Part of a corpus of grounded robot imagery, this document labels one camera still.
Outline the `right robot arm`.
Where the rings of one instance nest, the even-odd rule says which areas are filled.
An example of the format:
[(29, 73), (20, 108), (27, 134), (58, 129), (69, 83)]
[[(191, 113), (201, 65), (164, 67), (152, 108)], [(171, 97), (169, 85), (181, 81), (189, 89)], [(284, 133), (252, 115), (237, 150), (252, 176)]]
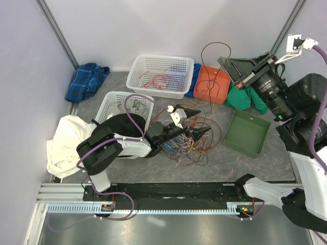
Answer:
[(302, 188), (278, 187), (246, 174), (237, 180), (234, 195), (240, 201), (252, 197), (268, 202), (295, 225), (326, 233), (326, 168), (317, 159), (326, 152), (326, 122), (318, 115), (326, 78), (311, 73), (287, 85), (283, 73), (289, 59), (269, 52), (250, 59), (218, 59), (237, 89), (252, 88), (273, 113), (302, 182)]

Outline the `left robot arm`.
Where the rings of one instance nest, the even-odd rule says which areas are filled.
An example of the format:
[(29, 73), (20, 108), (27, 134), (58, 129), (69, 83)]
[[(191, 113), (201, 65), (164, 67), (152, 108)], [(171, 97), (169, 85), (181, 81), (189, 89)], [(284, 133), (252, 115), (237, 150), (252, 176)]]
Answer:
[(125, 112), (97, 125), (91, 135), (81, 142), (76, 151), (80, 157), (77, 167), (87, 172), (95, 189), (94, 194), (101, 201), (112, 195), (108, 166), (116, 158), (152, 158), (162, 151), (162, 146), (180, 135), (193, 142), (211, 130), (210, 127), (194, 128), (185, 120), (199, 114), (199, 110), (182, 105), (169, 106), (172, 122), (164, 125), (154, 121), (149, 125), (135, 113)]

